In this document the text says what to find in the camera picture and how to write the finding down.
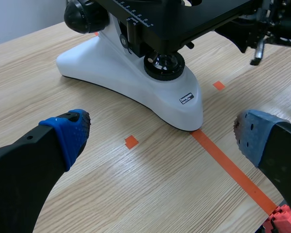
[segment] focus knob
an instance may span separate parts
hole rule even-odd
[[[109,22],[108,11],[94,0],[70,0],[67,4],[65,23],[78,33],[99,32]]]

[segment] wooden table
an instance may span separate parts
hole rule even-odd
[[[0,45],[0,147],[70,109],[92,119],[85,151],[52,190],[34,232],[254,232],[267,214],[189,133],[128,98],[60,75],[56,57],[91,36],[59,24]],[[252,50],[243,55],[215,33],[194,43],[180,52],[202,88],[203,132],[279,204],[278,191],[240,153],[233,121],[248,108],[291,121],[291,49],[267,46],[252,67]],[[218,91],[216,81],[226,87]],[[130,135],[139,141],[131,150]]]

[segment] microscope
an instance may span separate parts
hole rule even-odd
[[[210,32],[242,53],[265,44],[291,47],[291,0],[70,0],[65,22],[100,32],[57,59],[60,73],[93,83],[151,109],[183,131],[203,123],[201,89],[178,51]]]

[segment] orange tape marker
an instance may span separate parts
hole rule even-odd
[[[213,86],[215,88],[217,88],[219,91],[223,90],[225,88],[225,86],[223,85],[223,83],[221,83],[220,81],[217,81],[213,84]]]
[[[243,188],[243,190],[270,215],[277,206],[257,187],[201,130],[191,135]]]
[[[126,142],[126,146],[127,148],[130,150],[131,148],[135,147],[139,142],[137,141],[137,139],[131,135],[128,138],[125,139]]]

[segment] black microscope stage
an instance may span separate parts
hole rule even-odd
[[[177,0],[96,0],[124,25],[133,17],[138,36],[160,54],[182,48],[201,35],[250,10],[254,0],[203,0],[184,6]]]

